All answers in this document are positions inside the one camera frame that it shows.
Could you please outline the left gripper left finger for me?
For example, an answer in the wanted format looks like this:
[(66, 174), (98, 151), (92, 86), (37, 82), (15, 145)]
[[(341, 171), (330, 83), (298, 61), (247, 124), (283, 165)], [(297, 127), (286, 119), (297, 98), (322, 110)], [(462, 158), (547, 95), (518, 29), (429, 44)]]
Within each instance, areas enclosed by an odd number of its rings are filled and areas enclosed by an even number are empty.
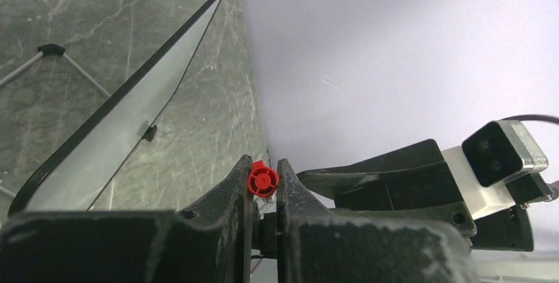
[(2, 282), (248, 282), (252, 159), (182, 210), (26, 212), (1, 228)]

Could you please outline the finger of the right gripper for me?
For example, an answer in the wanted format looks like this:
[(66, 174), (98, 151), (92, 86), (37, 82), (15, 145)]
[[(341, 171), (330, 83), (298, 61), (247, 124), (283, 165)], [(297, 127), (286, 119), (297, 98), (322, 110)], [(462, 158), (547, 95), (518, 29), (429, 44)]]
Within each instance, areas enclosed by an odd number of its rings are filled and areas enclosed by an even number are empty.
[(386, 181), (443, 161), (436, 141), (427, 139), (354, 164), (299, 172), (297, 177), (307, 189), (334, 199), (364, 183)]

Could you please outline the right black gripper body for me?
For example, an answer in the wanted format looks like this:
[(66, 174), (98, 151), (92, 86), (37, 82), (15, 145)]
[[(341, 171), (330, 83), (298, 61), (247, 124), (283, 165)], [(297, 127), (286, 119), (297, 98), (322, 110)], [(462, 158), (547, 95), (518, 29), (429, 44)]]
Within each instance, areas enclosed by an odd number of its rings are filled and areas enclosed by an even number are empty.
[(345, 216), (444, 222), (474, 249), (532, 251), (532, 227), (506, 188), (481, 189), (450, 172), (332, 174), (335, 212)]

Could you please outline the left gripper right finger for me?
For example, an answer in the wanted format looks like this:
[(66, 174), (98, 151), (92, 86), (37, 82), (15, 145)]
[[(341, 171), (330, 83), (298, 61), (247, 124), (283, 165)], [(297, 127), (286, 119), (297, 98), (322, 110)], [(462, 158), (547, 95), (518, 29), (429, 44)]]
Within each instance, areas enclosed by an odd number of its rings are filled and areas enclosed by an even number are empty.
[(436, 221), (339, 216), (278, 162), (280, 282), (477, 282), (469, 248)]

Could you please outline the red marker cap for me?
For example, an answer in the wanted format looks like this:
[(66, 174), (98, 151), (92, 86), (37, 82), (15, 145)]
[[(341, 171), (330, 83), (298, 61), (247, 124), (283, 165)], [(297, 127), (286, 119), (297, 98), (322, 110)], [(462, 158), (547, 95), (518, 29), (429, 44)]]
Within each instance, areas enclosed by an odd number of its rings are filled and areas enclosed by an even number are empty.
[(268, 199), (276, 192), (280, 183), (276, 170), (260, 160), (253, 162), (248, 176), (247, 188), (250, 193), (262, 199)]

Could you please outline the black framed whiteboard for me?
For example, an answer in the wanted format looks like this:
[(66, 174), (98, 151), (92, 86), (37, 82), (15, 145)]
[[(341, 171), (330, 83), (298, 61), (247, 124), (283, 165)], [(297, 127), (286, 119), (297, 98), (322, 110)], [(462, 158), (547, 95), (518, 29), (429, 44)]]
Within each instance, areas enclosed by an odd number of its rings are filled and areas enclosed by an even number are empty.
[(39, 168), (7, 216), (87, 211), (140, 141), (153, 141), (156, 119), (181, 84), (221, 3), (207, 0)]

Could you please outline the white red marker pen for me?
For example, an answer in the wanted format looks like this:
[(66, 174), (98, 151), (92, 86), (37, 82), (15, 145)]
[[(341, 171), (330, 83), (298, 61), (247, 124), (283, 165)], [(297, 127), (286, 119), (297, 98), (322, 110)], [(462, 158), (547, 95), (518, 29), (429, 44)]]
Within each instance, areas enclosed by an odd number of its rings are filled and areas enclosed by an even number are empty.
[(268, 198), (255, 197), (254, 202), (257, 207), (257, 215), (263, 219), (264, 215), (276, 211), (276, 195)]

